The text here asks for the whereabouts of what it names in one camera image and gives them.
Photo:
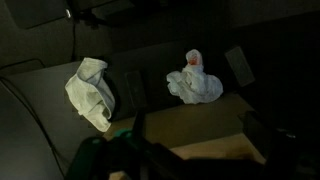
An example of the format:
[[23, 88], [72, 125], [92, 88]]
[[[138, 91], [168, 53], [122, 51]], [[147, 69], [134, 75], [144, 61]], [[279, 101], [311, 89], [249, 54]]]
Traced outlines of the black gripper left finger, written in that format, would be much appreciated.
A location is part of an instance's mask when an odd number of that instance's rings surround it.
[[85, 139], [64, 180], [108, 180], [125, 172], [131, 180], [186, 180], [184, 160], [159, 143], [143, 136], [145, 113], [138, 111], [131, 130], [122, 130], [110, 141]]

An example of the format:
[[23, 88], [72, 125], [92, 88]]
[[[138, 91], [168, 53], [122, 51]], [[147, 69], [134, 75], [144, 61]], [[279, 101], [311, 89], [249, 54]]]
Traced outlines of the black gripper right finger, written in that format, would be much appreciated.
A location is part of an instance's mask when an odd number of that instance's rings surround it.
[[265, 159], [262, 180], [320, 180], [319, 147], [276, 128], [255, 111], [239, 115], [242, 130]]

